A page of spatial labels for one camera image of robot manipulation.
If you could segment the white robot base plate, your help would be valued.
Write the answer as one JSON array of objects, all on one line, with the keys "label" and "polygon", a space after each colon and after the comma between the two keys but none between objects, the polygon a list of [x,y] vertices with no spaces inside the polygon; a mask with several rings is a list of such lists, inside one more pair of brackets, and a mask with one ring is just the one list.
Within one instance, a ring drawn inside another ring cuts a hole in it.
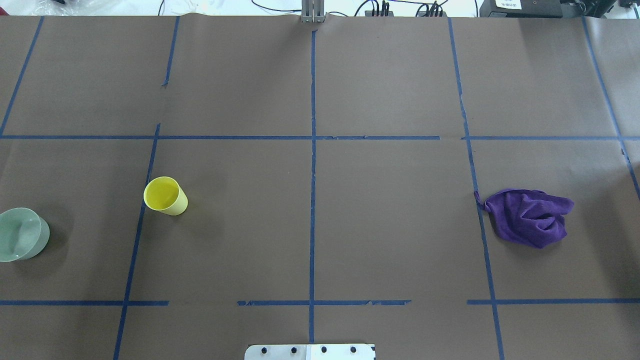
[{"label": "white robot base plate", "polygon": [[254,344],[247,347],[245,360],[375,360],[374,344]]}]

